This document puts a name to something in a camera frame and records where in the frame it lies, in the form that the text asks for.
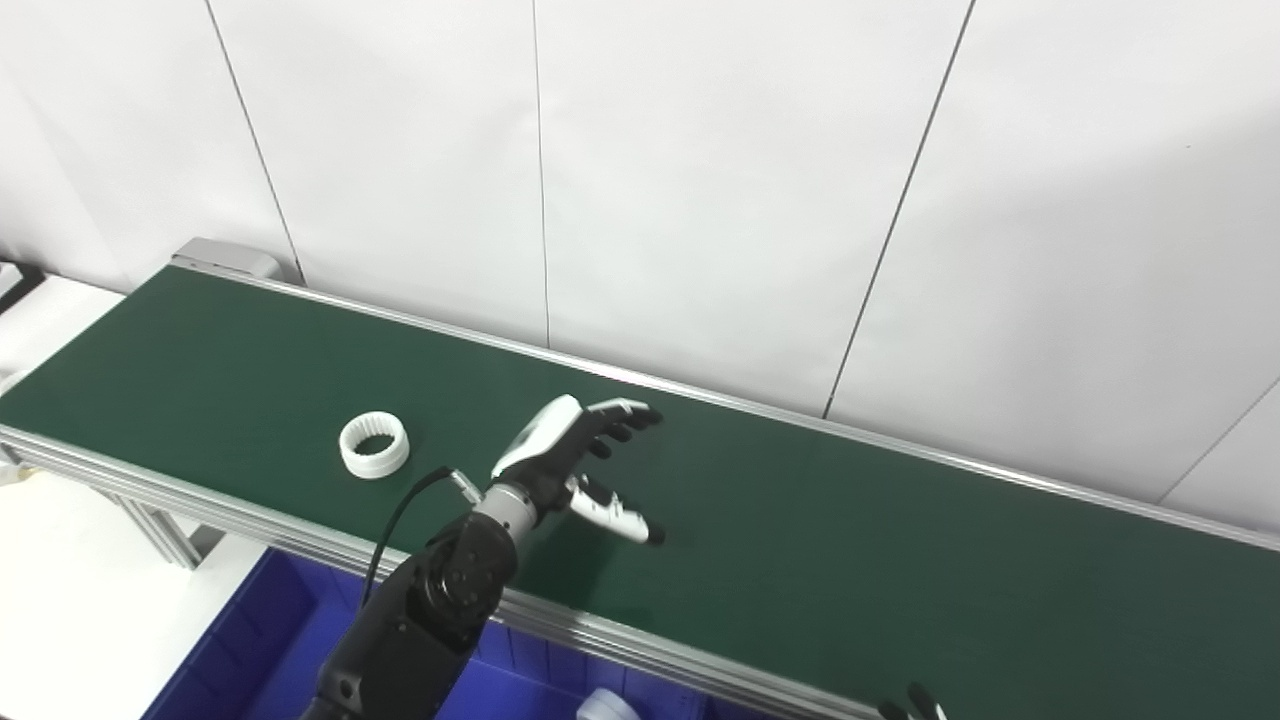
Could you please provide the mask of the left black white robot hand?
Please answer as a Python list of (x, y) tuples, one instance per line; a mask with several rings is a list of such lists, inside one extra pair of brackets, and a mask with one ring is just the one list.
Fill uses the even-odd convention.
[(564, 511), (640, 544), (662, 546), (666, 532), (611, 487), (579, 470), (586, 456), (608, 459), (607, 443), (631, 441), (635, 433), (655, 427), (663, 416), (632, 398), (611, 398), (581, 405), (562, 395), (544, 406), (515, 437), (492, 470), (497, 486), (524, 492), (535, 518)]

